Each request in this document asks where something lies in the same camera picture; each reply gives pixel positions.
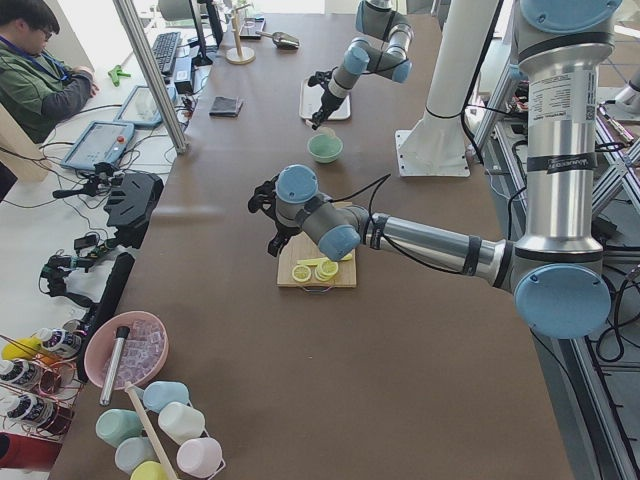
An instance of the pink bowl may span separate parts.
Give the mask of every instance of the pink bowl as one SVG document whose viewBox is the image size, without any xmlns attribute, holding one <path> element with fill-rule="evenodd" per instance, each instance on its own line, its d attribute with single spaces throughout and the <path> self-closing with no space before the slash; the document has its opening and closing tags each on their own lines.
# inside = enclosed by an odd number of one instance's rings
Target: pink bowl
<svg viewBox="0 0 640 480">
<path fill-rule="evenodd" d="M 164 337 L 164 346 L 156 364 L 153 365 L 148 372 L 144 372 L 141 379 L 132 383 L 134 385 L 146 384 L 155 377 L 163 367 L 164 362 L 167 360 L 167 355 L 169 354 L 169 339 L 167 337 L 167 331 L 160 319 L 148 312 L 140 311 L 121 313 L 102 325 L 89 341 L 89 345 L 87 345 L 87 350 L 84 356 L 84 367 L 87 372 L 87 377 L 89 377 L 89 380 L 91 380 L 91 383 L 95 386 L 102 388 L 102 385 L 104 384 L 103 368 L 113 351 L 113 345 L 116 342 L 116 329 L 122 326 L 131 327 L 133 322 L 136 320 L 143 320 L 145 322 L 157 324 L 161 329 L 162 336 Z"/>
</svg>

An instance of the man with glasses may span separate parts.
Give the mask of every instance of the man with glasses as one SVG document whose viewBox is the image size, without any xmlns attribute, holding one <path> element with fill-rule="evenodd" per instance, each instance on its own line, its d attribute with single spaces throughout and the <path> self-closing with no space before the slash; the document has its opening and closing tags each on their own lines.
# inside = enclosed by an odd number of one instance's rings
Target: man with glasses
<svg viewBox="0 0 640 480">
<path fill-rule="evenodd" d="M 99 90 L 89 67 L 70 68 L 45 52 L 59 32 L 44 0 L 0 0 L 0 103 L 34 143 Z"/>
</svg>

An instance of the table surface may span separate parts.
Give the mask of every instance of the table surface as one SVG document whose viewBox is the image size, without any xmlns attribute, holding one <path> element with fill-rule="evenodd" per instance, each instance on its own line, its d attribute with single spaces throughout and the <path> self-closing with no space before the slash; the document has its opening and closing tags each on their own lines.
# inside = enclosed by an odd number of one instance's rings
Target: table surface
<svg viewBox="0 0 640 480">
<path fill-rule="evenodd" d="M 480 166 L 468 179 L 397 174 L 394 132 L 422 117 L 440 42 L 436 20 L 412 23 L 410 79 L 360 79 L 352 117 L 331 124 L 345 147 L 329 165 L 306 153 L 300 84 L 341 61 L 358 35 L 353 16 L 270 16 L 269 31 L 297 36 L 299 51 L 262 39 L 253 63 L 214 63 L 119 310 L 166 325 L 157 379 L 189 386 L 222 445 L 222 479 L 573 478 L 510 295 L 364 248 L 355 289 L 278 288 L 273 223 L 247 211 L 256 185 L 302 163 L 335 197 L 392 173 L 376 211 L 499 239 Z M 239 117 L 210 118 L 216 95 L 245 99 Z M 81 392 L 50 479 L 125 478 L 94 433 L 99 393 Z M 122 392 L 112 406 L 130 408 Z M 175 465 L 177 446 L 161 438 Z"/>
</svg>

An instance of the label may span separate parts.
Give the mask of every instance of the label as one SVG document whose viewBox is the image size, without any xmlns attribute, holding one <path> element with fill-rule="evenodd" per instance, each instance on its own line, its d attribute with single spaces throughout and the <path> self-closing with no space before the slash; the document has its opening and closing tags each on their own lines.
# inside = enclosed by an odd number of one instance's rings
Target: label
<svg viewBox="0 0 640 480">
<path fill-rule="evenodd" d="M 575 155 L 529 157 L 527 159 L 527 172 L 546 171 L 548 174 L 552 174 L 572 170 L 594 170 L 596 165 L 596 155 L 593 152 Z"/>
<path fill-rule="evenodd" d="M 53 402 L 34 395 L 20 395 L 20 405 L 7 414 L 9 418 L 38 427 L 54 414 Z"/>
<path fill-rule="evenodd" d="M 13 369 L 6 375 L 0 375 L 0 380 L 29 390 L 40 380 L 39 374 L 40 369 L 33 363 L 15 360 Z"/>
<path fill-rule="evenodd" d="M 71 358 L 77 355 L 82 345 L 82 339 L 64 330 L 54 330 L 53 337 L 42 346 L 61 358 Z"/>
<path fill-rule="evenodd" d="M 595 120 L 596 87 L 597 76 L 593 70 L 563 73 L 532 82 L 529 85 L 529 125 Z"/>
</svg>

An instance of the green bowl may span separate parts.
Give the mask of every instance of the green bowl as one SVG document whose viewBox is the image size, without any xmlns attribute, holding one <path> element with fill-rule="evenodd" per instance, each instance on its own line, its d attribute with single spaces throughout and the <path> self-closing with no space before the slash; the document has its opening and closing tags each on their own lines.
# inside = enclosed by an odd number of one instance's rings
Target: green bowl
<svg viewBox="0 0 640 480">
<path fill-rule="evenodd" d="M 307 150 L 316 162 L 331 163 L 342 153 L 342 140 L 321 133 L 309 139 Z"/>
</svg>

